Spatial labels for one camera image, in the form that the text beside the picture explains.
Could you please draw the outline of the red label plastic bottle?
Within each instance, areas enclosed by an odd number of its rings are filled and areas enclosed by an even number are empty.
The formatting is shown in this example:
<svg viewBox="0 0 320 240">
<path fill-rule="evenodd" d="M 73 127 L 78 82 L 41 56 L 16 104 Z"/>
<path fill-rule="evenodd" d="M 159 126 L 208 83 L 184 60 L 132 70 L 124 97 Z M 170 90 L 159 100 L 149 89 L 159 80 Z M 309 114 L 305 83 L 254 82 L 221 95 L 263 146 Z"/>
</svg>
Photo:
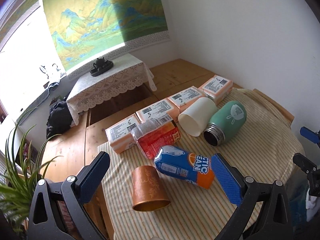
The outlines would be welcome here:
<svg viewBox="0 0 320 240">
<path fill-rule="evenodd" d="M 180 130 L 168 114 L 151 118 L 138 125 L 131 135 L 147 159 L 153 159 L 162 146 L 173 145 L 180 140 Z"/>
</svg>

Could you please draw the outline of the tissue pack farthest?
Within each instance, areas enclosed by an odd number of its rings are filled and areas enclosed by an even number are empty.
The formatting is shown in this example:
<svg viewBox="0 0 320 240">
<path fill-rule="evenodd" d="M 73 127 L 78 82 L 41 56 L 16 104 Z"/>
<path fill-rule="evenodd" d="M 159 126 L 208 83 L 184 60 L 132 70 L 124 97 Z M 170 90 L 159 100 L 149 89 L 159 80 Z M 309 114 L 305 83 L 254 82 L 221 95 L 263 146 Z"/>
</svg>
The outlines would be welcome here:
<svg viewBox="0 0 320 240">
<path fill-rule="evenodd" d="M 199 87 L 217 106 L 232 90 L 233 81 L 225 77 L 214 75 Z"/>
</svg>

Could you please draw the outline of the landscape painting scroll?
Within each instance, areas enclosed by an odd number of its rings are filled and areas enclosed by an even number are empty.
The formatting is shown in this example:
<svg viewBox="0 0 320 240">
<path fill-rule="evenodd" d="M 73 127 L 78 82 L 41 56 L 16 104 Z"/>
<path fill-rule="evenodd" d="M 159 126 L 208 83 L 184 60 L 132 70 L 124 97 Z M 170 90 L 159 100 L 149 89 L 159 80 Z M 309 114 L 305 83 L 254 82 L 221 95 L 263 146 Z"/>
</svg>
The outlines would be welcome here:
<svg viewBox="0 0 320 240">
<path fill-rule="evenodd" d="M 170 40 L 162 0 L 41 0 L 56 52 L 68 74 Z"/>
</svg>

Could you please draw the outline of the black clothes pile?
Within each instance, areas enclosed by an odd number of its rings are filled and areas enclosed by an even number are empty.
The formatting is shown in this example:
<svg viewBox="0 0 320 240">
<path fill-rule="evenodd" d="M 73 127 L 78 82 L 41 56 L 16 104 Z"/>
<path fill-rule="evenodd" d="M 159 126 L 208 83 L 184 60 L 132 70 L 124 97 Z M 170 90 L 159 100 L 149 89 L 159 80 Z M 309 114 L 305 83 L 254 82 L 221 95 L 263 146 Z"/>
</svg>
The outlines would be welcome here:
<svg viewBox="0 0 320 240">
<path fill-rule="evenodd" d="M 66 101 L 57 101 L 50 106 L 47 120 L 46 138 L 63 134 L 70 129 L 73 118 Z"/>
</svg>

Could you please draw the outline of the green thermos bottle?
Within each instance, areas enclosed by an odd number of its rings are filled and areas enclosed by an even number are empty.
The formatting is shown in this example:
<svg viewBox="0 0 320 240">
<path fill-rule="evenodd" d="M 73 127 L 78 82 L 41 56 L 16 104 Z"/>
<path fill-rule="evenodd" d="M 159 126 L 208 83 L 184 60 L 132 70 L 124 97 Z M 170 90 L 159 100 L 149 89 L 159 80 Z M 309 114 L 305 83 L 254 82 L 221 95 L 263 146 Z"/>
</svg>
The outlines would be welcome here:
<svg viewBox="0 0 320 240">
<path fill-rule="evenodd" d="M 220 146 L 230 141 L 242 128 L 247 119 L 245 107 L 239 101 L 229 101 L 209 120 L 203 132 L 211 146 Z"/>
</svg>

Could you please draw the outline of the green spider plant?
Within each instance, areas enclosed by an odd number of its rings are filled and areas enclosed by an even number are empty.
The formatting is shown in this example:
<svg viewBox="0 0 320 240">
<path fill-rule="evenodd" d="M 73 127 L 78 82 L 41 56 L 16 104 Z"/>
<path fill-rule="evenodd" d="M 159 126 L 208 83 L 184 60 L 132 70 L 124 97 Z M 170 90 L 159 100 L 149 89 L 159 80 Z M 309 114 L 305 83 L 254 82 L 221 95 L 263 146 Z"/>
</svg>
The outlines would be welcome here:
<svg viewBox="0 0 320 240">
<path fill-rule="evenodd" d="M 40 163 L 50 139 L 46 139 L 42 144 L 34 164 L 31 161 L 31 146 L 27 147 L 27 154 L 24 155 L 23 148 L 30 129 L 23 133 L 18 150 L 15 152 L 17 130 L 26 115 L 27 113 L 24 113 L 18 118 L 5 141 L 4 161 L 7 170 L 1 175 L 5 179 L 5 182 L 1 182 L 1 213 L 16 235 L 26 233 L 24 223 L 29 217 L 36 185 L 45 178 L 49 165 L 57 158 L 53 157 L 43 164 Z"/>
</svg>

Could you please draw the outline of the blue orange drink bottle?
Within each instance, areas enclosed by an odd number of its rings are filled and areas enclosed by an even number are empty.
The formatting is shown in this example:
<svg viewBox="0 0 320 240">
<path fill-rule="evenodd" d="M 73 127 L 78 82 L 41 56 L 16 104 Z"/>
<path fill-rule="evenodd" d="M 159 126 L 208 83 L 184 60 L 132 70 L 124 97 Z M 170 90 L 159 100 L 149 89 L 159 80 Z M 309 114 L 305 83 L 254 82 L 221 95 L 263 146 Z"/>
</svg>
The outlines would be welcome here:
<svg viewBox="0 0 320 240">
<path fill-rule="evenodd" d="M 162 146 L 154 158 L 154 164 L 162 174 L 204 189 L 209 189 L 214 180 L 209 157 L 191 153 L 175 146 Z"/>
</svg>

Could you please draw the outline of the white paper cup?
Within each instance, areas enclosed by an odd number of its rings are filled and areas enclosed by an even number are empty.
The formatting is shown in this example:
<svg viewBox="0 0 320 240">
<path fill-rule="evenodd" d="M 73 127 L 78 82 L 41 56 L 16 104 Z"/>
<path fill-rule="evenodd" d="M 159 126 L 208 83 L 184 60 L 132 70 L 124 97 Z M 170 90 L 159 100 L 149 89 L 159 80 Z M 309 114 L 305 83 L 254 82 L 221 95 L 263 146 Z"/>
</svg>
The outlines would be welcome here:
<svg viewBox="0 0 320 240">
<path fill-rule="evenodd" d="M 217 111 L 218 108 L 213 100 L 202 97 L 178 116 L 178 122 L 185 133 L 198 137 Z"/>
</svg>

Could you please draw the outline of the tissue pack nearest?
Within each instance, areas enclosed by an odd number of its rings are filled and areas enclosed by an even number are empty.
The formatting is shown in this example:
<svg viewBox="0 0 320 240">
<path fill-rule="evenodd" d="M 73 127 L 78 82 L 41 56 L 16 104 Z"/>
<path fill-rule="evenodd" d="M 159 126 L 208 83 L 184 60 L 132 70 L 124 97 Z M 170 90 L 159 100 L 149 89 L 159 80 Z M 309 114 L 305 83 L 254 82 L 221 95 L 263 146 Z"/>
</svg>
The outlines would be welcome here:
<svg viewBox="0 0 320 240">
<path fill-rule="evenodd" d="M 131 131 L 141 124 L 136 114 L 132 114 L 105 130 L 108 142 L 116 154 L 136 145 Z"/>
</svg>

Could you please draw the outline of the tissue pack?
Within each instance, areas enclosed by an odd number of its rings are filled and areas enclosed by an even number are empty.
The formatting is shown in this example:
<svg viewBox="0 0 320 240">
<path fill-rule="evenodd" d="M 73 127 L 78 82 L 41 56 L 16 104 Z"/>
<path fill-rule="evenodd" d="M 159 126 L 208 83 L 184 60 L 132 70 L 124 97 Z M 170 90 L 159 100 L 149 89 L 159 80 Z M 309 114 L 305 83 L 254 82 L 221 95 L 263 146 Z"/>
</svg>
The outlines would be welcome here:
<svg viewBox="0 0 320 240">
<path fill-rule="evenodd" d="M 132 114 L 105 130 L 108 142 L 116 154 L 136 145 L 131 131 L 141 124 L 136 114 Z"/>
<path fill-rule="evenodd" d="M 204 92 L 194 86 L 191 86 L 172 96 L 169 96 L 168 99 L 178 108 L 179 112 L 182 113 L 195 101 L 203 97 L 206 97 Z"/>
<path fill-rule="evenodd" d="M 180 111 L 169 99 L 160 100 L 136 111 L 136 115 L 141 122 L 146 122 L 150 118 L 160 118 L 165 114 L 168 114 L 175 122 L 178 122 Z"/>
<path fill-rule="evenodd" d="M 233 81 L 225 77 L 214 75 L 199 87 L 217 106 L 232 90 Z"/>
</svg>

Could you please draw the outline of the black teapot on tray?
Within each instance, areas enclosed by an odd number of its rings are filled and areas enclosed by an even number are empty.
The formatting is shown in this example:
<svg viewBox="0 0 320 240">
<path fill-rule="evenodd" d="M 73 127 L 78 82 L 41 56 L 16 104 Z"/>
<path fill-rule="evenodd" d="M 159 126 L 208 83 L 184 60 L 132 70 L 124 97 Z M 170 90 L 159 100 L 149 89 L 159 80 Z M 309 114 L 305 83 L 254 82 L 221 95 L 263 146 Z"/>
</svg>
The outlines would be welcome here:
<svg viewBox="0 0 320 240">
<path fill-rule="evenodd" d="M 92 77 L 97 77 L 110 70 L 113 66 L 114 63 L 112 61 L 100 57 L 93 62 L 93 68 L 89 72 Z"/>
</svg>

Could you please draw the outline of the brown paper cup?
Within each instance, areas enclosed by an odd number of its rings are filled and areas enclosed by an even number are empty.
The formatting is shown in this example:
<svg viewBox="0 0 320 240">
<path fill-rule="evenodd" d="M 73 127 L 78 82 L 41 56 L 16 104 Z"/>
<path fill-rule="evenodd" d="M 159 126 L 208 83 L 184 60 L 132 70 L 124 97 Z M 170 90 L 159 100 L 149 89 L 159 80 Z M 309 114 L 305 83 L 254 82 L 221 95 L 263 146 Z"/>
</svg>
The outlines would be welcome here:
<svg viewBox="0 0 320 240">
<path fill-rule="evenodd" d="M 171 203 L 153 166 L 144 165 L 133 170 L 132 188 L 132 208 L 135 211 L 152 212 Z"/>
</svg>

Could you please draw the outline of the striped yellow table cloth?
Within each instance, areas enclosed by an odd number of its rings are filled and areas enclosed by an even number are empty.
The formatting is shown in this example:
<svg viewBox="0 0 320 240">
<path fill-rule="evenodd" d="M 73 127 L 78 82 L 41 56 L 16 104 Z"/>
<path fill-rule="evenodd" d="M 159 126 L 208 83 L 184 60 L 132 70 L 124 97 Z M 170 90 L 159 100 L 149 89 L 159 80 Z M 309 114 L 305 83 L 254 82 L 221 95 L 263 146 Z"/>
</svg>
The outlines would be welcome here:
<svg viewBox="0 0 320 240">
<path fill-rule="evenodd" d="M 274 105 L 250 90 L 231 90 L 226 101 L 232 100 L 241 102 L 247 112 L 235 137 L 212 147 L 203 136 L 182 133 L 177 146 L 206 157 L 221 153 L 244 176 L 258 182 L 286 182 L 294 169 L 293 155 L 303 152 L 289 122 Z M 157 211 L 137 212 L 132 208 L 132 171 L 153 162 L 136 146 L 121 154 L 114 153 L 109 143 L 97 150 L 107 152 L 111 159 L 102 187 L 114 239 L 214 239 L 235 210 L 217 181 L 206 190 L 161 175 L 171 203 Z"/>
</svg>

